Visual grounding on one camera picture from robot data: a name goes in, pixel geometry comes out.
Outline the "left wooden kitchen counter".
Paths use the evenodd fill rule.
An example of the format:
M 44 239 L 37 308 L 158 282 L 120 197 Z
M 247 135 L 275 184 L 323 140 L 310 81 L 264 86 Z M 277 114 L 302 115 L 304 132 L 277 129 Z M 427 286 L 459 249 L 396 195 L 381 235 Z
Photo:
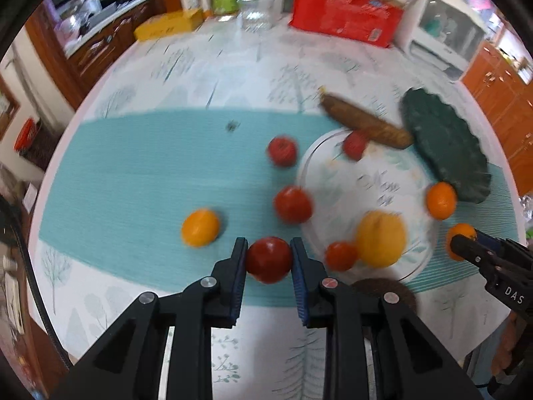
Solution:
M 76 109 L 136 42 L 136 28 L 164 12 L 164 0 L 43 0 L 24 28 L 55 87 Z

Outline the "red lychee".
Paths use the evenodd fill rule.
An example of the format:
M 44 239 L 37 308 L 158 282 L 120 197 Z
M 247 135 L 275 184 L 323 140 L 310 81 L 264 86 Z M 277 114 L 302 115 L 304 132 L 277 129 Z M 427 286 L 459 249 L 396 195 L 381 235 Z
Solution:
M 353 161 L 358 162 L 364 155 L 368 145 L 368 137 L 360 130 L 354 130 L 342 142 L 343 153 Z
M 271 162 L 278 167 L 292 167 L 298 157 L 297 143 L 285 135 L 274 137 L 269 142 L 266 152 Z

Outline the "yellow cardboard box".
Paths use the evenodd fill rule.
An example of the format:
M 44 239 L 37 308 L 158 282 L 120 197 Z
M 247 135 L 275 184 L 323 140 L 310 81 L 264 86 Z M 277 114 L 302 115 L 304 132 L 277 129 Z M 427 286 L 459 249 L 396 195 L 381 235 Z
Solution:
M 201 9 L 155 15 L 136 27 L 134 35 L 137 41 L 145 42 L 179 33 L 190 33 L 197 30 L 203 21 Z

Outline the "orange mandarin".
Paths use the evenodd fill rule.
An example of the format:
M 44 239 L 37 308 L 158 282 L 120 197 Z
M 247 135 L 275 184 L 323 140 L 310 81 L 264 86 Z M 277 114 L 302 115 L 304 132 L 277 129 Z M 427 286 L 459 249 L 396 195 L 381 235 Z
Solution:
M 461 256 L 461 252 L 456 251 L 457 249 L 460 249 L 457 245 L 457 236 L 467 237 L 469 240 L 476 240 L 477 231 L 472 225 L 467 223 L 457 223 L 449 228 L 446 233 L 445 249 L 447 256 L 454 261 L 462 262 L 464 258 Z

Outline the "large yellow orange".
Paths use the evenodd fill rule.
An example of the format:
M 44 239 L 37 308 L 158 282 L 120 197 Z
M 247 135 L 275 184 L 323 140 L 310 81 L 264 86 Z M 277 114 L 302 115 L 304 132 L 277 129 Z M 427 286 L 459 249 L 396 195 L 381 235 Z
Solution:
M 394 265 L 406 248 L 405 222 L 395 212 L 368 211 L 359 222 L 353 243 L 365 265 L 372 268 Z

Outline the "red cherry tomato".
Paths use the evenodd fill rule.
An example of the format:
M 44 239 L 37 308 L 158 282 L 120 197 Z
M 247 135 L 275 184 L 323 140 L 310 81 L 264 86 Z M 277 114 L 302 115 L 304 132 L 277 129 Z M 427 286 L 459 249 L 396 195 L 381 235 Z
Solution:
M 286 186 L 274 196 L 278 218 L 289 224 L 302 224 L 312 218 L 311 197 L 298 186 Z

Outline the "dark brown avocado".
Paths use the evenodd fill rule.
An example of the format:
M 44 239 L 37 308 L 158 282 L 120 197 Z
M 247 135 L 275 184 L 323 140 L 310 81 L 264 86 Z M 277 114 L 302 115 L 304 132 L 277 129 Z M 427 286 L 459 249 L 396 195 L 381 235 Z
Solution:
M 395 293 L 400 302 L 403 302 L 412 312 L 418 313 L 415 294 L 399 281 L 388 278 L 367 278 L 351 285 L 357 292 L 374 297 L 385 297 L 386 293 Z

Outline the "small red tomato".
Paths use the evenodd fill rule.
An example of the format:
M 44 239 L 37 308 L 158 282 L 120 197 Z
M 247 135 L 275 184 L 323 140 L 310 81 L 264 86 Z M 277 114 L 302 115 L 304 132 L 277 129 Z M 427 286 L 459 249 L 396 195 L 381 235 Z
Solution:
M 345 272 L 352 269 L 358 258 L 357 248 L 348 241 L 333 242 L 324 253 L 325 265 L 335 272 Z

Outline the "brown overripe banana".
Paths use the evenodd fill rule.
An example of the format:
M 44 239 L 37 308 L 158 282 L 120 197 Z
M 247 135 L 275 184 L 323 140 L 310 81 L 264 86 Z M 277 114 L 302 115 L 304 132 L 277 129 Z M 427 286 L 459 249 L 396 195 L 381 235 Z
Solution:
M 406 129 L 387 123 L 362 107 L 320 90 L 320 105 L 334 121 L 351 130 L 359 130 L 369 140 L 399 150 L 413 145 L 413 136 Z

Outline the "red packaged jar box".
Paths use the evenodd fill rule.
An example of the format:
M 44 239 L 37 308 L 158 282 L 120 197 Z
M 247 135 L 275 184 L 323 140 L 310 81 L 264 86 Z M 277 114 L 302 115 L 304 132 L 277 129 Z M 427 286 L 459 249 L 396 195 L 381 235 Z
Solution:
M 416 0 L 293 0 L 290 25 L 387 48 Z

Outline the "small orange kumquat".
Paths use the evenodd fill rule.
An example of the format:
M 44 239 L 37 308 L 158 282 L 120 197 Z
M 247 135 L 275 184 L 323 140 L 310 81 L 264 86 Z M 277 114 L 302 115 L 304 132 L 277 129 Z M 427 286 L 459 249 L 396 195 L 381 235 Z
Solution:
M 181 236 L 189 247 L 205 247 L 215 241 L 221 230 L 218 214 L 209 209 L 191 213 L 181 227 Z

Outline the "dark green scalloped plate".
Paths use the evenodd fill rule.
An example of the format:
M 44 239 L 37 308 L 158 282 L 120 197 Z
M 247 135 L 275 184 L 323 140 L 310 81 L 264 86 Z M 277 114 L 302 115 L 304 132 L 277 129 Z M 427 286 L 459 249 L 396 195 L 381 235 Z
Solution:
M 455 108 L 425 89 L 409 89 L 399 110 L 415 149 L 435 178 L 449 183 L 460 201 L 484 202 L 491 193 L 488 159 Z

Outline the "small orange tangerine with stem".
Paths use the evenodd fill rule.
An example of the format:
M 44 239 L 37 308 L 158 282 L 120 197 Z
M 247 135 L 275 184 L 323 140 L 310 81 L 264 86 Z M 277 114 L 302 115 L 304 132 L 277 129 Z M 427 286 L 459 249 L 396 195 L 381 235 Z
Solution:
M 450 218 L 456 210 L 457 196 L 452 185 L 438 182 L 425 194 L 425 206 L 430 216 L 437 220 Z

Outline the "brown wooden cabinets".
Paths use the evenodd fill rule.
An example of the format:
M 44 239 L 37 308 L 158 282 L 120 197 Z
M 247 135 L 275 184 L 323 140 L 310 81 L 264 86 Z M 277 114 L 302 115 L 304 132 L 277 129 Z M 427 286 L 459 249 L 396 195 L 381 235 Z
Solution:
M 481 43 L 462 84 L 472 94 L 491 124 L 510 165 L 518 193 L 533 186 L 532 84 L 525 83 L 501 52 Z

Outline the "round white printed placemat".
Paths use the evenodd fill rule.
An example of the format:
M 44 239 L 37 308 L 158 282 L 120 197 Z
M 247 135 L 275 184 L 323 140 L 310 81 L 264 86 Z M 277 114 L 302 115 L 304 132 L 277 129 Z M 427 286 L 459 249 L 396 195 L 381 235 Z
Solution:
M 359 261 L 339 276 L 345 283 L 381 277 L 407 283 L 422 273 L 437 243 L 438 223 L 425 207 L 425 190 L 433 179 L 412 146 L 397 150 L 370 142 L 358 162 L 350 160 L 342 151 L 349 134 L 336 129 L 321 135 L 302 156 L 296 184 L 313 202 L 302 239 L 308 253 L 321 261 L 332 242 L 355 237 L 367 212 L 396 213 L 406 226 L 406 246 L 397 263 L 375 269 Z

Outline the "clear glass jar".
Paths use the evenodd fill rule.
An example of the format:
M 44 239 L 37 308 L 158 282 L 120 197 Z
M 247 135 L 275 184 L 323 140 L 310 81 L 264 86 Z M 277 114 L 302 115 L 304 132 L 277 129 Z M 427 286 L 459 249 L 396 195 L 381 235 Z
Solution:
M 241 28 L 246 32 L 261 32 L 272 28 L 271 16 L 262 0 L 238 0 Z

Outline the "white countertop sterilizer appliance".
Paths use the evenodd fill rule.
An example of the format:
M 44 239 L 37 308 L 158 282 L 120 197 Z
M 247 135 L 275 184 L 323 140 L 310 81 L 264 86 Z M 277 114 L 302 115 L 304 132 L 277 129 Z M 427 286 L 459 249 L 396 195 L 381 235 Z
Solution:
M 463 0 L 415 0 L 402 16 L 394 44 L 412 61 L 457 81 L 486 33 L 485 22 Z

